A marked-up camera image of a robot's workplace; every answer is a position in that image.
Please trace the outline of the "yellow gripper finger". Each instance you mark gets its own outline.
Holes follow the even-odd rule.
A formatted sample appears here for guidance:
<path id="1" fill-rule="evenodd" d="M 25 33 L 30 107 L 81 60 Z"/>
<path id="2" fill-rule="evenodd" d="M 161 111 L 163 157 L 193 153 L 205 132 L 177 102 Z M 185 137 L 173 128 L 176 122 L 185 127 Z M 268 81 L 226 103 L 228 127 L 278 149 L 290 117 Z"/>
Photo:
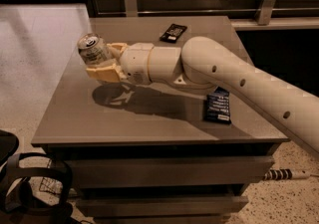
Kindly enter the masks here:
<path id="1" fill-rule="evenodd" d="M 87 68 L 86 72 L 90 78 L 107 83 L 119 83 L 127 78 L 122 67 L 117 64 Z"/>
<path id="2" fill-rule="evenodd" d="M 124 50 L 128 47 L 127 43 L 108 43 L 107 47 L 114 58 L 119 59 L 124 52 Z"/>

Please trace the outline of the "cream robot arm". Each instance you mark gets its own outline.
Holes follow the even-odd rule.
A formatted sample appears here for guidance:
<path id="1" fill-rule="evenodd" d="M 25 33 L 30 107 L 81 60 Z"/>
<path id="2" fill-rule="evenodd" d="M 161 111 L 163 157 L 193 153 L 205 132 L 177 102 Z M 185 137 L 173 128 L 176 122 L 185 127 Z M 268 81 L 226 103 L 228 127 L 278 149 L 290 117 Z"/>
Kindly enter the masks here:
<path id="1" fill-rule="evenodd" d="M 221 87 L 319 156 L 319 98 L 248 64 L 212 39 L 193 37 L 181 47 L 115 43 L 104 49 L 106 58 L 86 68 L 89 77 L 107 83 L 162 83 L 198 95 Z"/>

